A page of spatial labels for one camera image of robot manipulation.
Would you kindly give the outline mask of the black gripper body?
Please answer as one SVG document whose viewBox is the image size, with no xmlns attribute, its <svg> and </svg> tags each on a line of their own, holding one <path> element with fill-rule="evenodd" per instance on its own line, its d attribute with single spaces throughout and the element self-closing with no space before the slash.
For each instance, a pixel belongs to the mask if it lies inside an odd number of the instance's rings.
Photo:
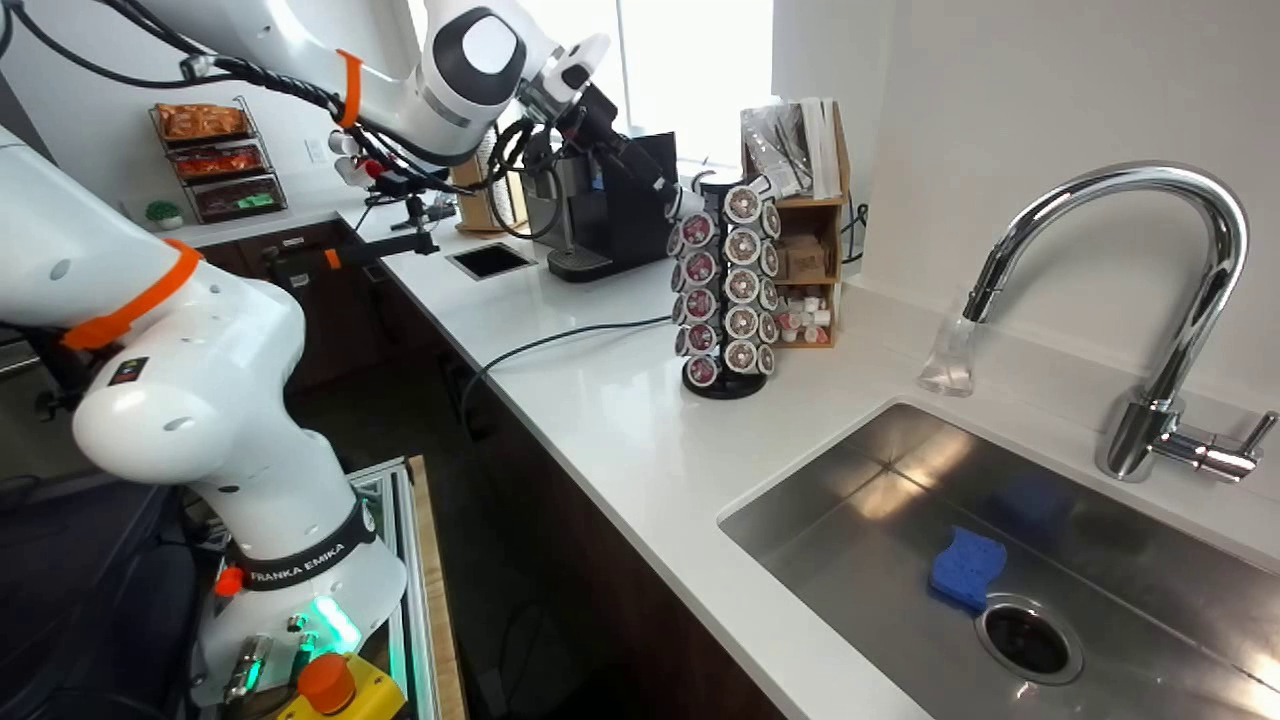
<svg viewBox="0 0 1280 720">
<path fill-rule="evenodd" d="M 616 105 L 592 85 L 606 58 L 606 36 L 555 48 L 524 85 L 520 105 L 564 141 L 613 141 Z"/>
</svg>

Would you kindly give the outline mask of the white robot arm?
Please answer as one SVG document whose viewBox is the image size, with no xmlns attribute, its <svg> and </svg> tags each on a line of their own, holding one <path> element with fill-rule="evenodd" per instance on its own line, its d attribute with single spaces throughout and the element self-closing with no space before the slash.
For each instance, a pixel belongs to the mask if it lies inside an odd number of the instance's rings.
<svg viewBox="0 0 1280 720">
<path fill-rule="evenodd" d="M 305 0 L 144 10 L 228 77 L 324 109 L 341 172 L 378 194 L 431 190 L 511 105 L 579 119 L 606 51 L 599 36 L 545 36 L 520 0 L 424 0 L 417 59 L 388 77 L 317 36 Z M 191 702 L 281 687 L 287 677 L 265 655 L 359 651 L 396 618 L 406 569 L 331 444 L 283 410 L 305 309 L 136 228 L 23 141 L 0 146 L 0 247 L 0 322 L 102 359 L 71 412 L 74 450 L 121 481 L 191 490 L 228 531 L 228 592 L 201 618 Z"/>
</svg>

